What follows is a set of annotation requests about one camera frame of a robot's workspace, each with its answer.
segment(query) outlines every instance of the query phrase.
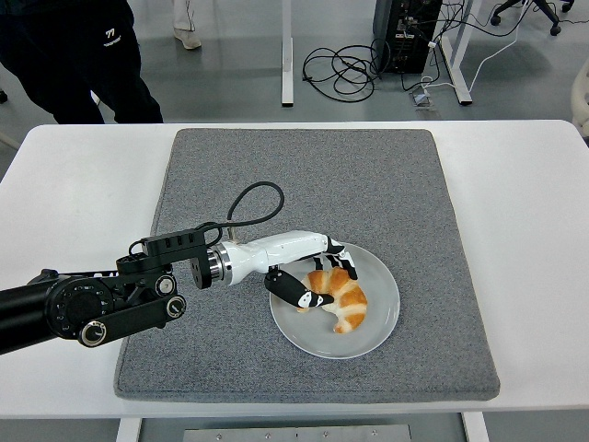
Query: shoe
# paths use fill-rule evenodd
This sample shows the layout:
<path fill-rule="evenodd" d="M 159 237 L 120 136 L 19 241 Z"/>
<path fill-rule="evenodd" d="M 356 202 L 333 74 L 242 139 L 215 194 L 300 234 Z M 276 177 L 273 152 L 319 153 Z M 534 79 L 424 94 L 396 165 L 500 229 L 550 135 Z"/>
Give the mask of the shoe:
<path fill-rule="evenodd" d="M 191 50 L 200 48 L 201 41 L 193 31 L 174 28 L 174 37 L 182 41 L 185 49 Z"/>

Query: black computer case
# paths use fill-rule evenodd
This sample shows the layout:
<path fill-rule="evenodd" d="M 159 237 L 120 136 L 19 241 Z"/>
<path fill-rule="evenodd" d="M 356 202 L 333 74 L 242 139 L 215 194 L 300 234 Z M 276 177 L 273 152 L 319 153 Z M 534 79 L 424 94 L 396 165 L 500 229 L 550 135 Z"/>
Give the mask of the black computer case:
<path fill-rule="evenodd" d="M 441 7 L 442 0 L 376 0 L 373 33 L 377 68 L 422 73 Z"/>

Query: gray carpet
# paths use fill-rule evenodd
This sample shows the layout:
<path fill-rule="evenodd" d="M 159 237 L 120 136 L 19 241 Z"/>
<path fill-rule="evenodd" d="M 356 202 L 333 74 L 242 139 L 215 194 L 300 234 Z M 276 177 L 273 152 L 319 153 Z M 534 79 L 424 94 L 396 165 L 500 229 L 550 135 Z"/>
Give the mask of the gray carpet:
<path fill-rule="evenodd" d="M 276 327 L 263 276 L 198 290 L 175 264 L 188 311 L 164 330 L 127 339 L 115 377 L 128 399 L 201 402 L 488 400 L 500 383 L 434 141 L 426 131 L 180 131 L 154 233 L 221 222 L 239 192 L 279 184 L 284 209 L 239 229 L 243 242 L 301 229 L 373 252 L 401 297 L 397 327 L 373 352 L 328 360 Z M 235 213 L 269 213 L 258 189 Z"/>

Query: metal plate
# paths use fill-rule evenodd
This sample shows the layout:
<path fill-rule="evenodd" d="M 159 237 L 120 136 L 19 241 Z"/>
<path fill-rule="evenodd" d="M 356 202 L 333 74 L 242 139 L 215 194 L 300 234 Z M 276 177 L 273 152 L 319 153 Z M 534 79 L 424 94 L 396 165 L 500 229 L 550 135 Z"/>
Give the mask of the metal plate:
<path fill-rule="evenodd" d="M 408 425 L 186 430 L 183 442 L 411 442 Z"/>

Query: white table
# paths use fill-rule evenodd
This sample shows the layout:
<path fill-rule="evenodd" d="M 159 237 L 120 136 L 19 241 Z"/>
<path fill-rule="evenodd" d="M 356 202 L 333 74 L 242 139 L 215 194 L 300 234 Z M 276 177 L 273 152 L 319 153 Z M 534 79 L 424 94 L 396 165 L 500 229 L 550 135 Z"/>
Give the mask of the white table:
<path fill-rule="evenodd" d="M 114 268 L 129 244 L 149 235 L 170 148 L 185 127 L 430 130 L 502 383 L 499 396 L 374 405 L 126 401 L 112 387 L 120 342 L 90 350 L 55 339 L 0 356 L 1 418 L 589 408 L 589 149 L 567 122 L 38 127 L 0 183 L 0 289 L 23 285 L 46 267 Z"/>

